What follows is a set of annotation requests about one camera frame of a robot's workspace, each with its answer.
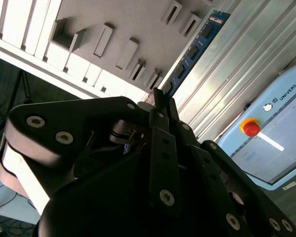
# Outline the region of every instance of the floor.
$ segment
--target floor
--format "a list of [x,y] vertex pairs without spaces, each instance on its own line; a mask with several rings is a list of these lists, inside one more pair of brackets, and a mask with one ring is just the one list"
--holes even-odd
[[[19,73],[19,68],[8,64],[0,59],[0,124],[3,122],[8,104],[11,98],[12,91],[15,86],[16,78]],[[31,74],[27,74],[31,98],[34,103],[52,102],[63,100],[78,99],[76,96],[69,94]],[[14,106],[23,104],[26,100],[24,85],[21,82],[16,94]],[[17,221],[14,219],[0,216],[0,227],[4,229],[9,237],[31,236],[33,225],[26,222]]]
[[[295,181],[296,176],[288,183]],[[290,218],[296,226],[296,186],[284,191],[277,189],[274,191],[264,191],[267,196]]]

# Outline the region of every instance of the bolt head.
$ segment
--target bolt head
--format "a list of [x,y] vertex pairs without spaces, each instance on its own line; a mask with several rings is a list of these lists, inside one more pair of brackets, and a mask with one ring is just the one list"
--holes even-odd
[[130,104],[130,103],[128,103],[127,106],[128,106],[129,108],[131,108],[132,110],[135,108],[135,106],[132,105],[132,104]]
[[213,150],[216,150],[216,149],[217,149],[217,146],[216,146],[214,143],[210,143],[209,145],[211,146],[211,148],[212,148]]
[[185,130],[189,130],[189,126],[185,123],[182,124],[182,127],[185,129]]
[[168,191],[166,189],[163,189],[163,190],[160,191],[159,196],[160,196],[161,201],[164,204],[166,204],[167,206],[173,206],[174,205],[174,202],[175,202],[174,196],[170,191]]
[[26,123],[29,126],[35,127],[35,128],[40,128],[45,125],[45,121],[41,117],[38,117],[38,116],[29,116],[26,119]]
[[164,115],[162,113],[160,113],[160,112],[157,112],[157,114],[158,114],[159,117],[162,117],[162,118],[164,117]]
[[64,145],[69,145],[74,141],[74,137],[70,133],[64,131],[58,132],[55,138],[57,142]]

